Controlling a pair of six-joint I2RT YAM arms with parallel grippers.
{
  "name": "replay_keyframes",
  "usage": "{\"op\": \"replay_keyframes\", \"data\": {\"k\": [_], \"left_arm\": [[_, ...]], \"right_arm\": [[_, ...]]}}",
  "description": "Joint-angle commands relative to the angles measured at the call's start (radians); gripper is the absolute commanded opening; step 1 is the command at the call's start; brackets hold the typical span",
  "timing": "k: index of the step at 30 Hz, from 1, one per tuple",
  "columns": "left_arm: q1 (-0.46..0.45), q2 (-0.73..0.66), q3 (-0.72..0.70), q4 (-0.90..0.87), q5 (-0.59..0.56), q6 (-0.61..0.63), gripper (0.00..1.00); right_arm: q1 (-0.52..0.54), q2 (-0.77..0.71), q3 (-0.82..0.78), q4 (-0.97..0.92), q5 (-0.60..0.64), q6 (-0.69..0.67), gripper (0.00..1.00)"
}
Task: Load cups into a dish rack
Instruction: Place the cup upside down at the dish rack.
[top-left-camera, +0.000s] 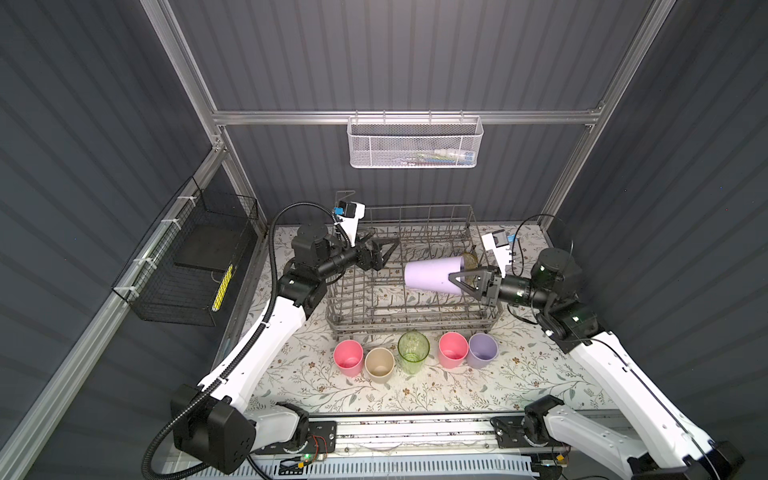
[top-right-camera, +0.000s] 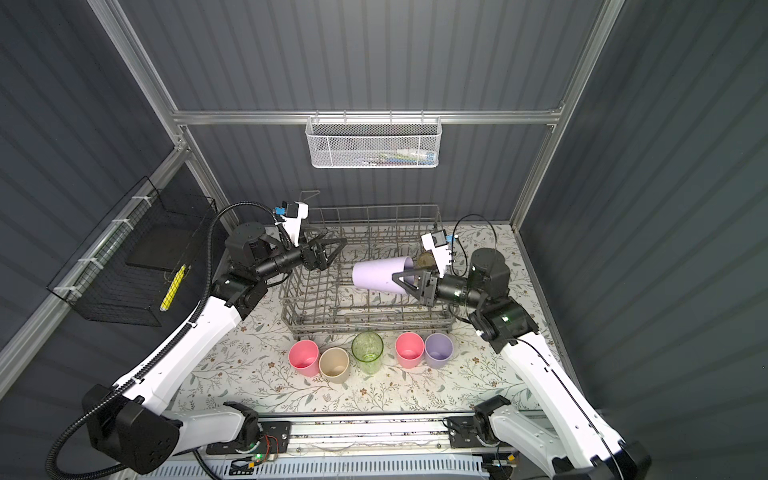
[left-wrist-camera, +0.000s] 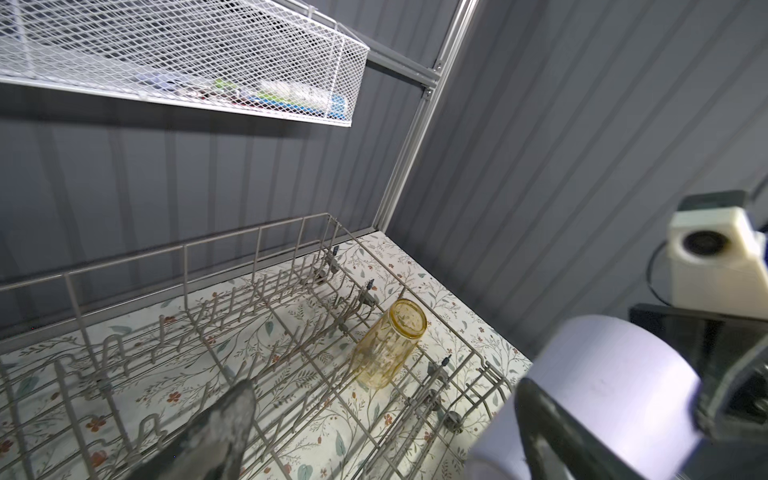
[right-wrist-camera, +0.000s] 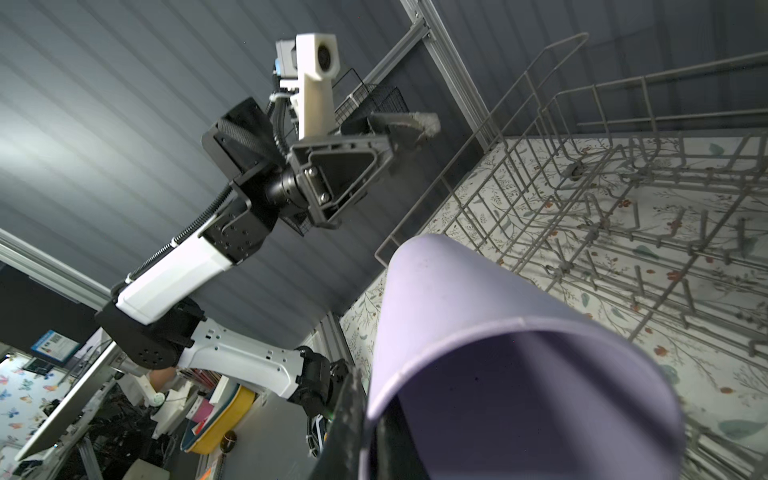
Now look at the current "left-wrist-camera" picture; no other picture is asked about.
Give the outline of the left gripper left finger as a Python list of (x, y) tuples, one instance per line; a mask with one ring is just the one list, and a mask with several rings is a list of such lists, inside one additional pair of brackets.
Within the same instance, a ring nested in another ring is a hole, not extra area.
[(253, 383), (242, 380), (198, 415), (130, 479), (237, 479), (257, 406)]

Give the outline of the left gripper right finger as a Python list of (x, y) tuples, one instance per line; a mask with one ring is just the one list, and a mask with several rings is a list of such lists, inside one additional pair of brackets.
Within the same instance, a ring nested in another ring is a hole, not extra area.
[(515, 413), (533, 479), (639, 479), (533, 380), (521, 380)]

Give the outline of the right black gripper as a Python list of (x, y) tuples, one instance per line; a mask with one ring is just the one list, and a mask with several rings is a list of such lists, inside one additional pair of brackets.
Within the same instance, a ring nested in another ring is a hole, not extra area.
[(715, 443), (767, 445), (767, 322), (639, 303), (629, 321), (657, 336), (700, 378), (694, 425)]

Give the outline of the large purple plastic cup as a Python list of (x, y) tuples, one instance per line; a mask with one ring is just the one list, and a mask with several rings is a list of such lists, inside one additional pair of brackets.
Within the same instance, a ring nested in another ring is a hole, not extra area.
[[(675, 478), (701, 441), (692, 417), (699, 376), (671, 346), (628, 321), (603, 315), (567, 321), (519, 382), (525, 378), (639, 479)], [(533, 479), (516, 389), (470, 449), (465, 478)]]

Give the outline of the yellow transparent glass cup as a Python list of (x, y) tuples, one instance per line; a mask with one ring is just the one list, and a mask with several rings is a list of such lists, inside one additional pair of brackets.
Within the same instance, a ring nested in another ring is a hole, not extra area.
[(403, 366), (427, 329), (421, 307), (399, 299), (358, 342), (351, 360), (357, 380), (369, 389), (384, 388)]

